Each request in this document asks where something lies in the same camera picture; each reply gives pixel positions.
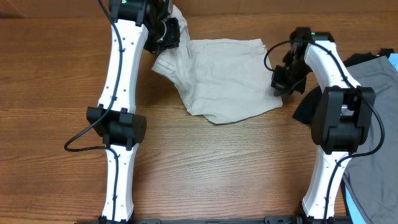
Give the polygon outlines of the beige shorts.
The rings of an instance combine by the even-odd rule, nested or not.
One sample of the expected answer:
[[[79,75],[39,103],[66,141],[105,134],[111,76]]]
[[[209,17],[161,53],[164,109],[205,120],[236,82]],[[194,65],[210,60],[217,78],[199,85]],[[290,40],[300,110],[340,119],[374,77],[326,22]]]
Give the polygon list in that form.
[[[180,29],[177,48],[159,54],[152,67],[177,88],[187,111],[215,124],[235,123],[283,105],[271,87],[271,64],[261,39],[192,40],[187,20],[172,9]]]

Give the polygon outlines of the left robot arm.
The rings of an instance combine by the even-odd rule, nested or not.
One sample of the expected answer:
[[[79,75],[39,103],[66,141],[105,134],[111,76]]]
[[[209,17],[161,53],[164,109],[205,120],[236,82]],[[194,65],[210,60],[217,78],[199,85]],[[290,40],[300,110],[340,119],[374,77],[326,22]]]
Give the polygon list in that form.
[[[173,3],[110,1],[112,44],[108,72],[96,107],[86,118],[102,138],[107,156],[106,200],[98,223],[132,223],[134,158],[146,133],[145,116],[136,113],[136,83],[143,50],[159,54],[178,47]]]

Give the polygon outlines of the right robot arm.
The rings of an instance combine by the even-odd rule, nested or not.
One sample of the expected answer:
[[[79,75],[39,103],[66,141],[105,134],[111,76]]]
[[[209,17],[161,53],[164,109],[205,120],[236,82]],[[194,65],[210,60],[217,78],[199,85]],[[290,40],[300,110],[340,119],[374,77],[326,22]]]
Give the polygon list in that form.
[[[284,65],[272,69],[274,96],[303,93],[307,75],[316,76],[322,91],[311,121],[311,135],[317,158],[310,186],[294,216],[282,217],[286,223],[350,223],[350,217],[335,216],[335,199],[348,162],[359,157],[374,109],[376,94],[361,86],[347,71],[328,32],[298,27],[289,36],[291,49]]]

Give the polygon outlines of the black garment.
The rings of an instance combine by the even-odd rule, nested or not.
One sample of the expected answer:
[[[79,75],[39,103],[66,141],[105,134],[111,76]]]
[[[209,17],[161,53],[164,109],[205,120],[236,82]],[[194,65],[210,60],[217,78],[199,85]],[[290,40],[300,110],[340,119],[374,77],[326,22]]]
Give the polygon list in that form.
[[[389,58],[390,55],[394,53],[394,49],[381,49],[377,55],[374,55],[371,52],[365,54],[356,53],[346,59],[343,63],[345,67],[350,67],[382,56],[386,56],[387,58]],[[309,94],[307,94],[306,97],[302,100],[302,102],[299,104],[294,114],[292,115],[293,119],[301,122],[302,124],[310,124],[312,122],[313,116],[315,115],[321,97],[322,91],[321,88],[318,86],[314,88]]]

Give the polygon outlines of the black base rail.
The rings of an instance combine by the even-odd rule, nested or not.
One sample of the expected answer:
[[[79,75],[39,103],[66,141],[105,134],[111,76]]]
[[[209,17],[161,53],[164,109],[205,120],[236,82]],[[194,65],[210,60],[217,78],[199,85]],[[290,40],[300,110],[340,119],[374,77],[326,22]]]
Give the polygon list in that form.
[[[127,222],[115,223],[131,223],[131,224],[299,224],[299,223],[322,223],[323,220],[314,220],[296,216],[267,216],[260,219],[210,219],[210,220],[159,220],[159,219],[137,219],[129,220]],[[78,222],[78,224],[110,224],[109,220],[100,218],[92,222]],[[336,217],[329,219],[326,223],[331,224],[351,224],[350,217]]]

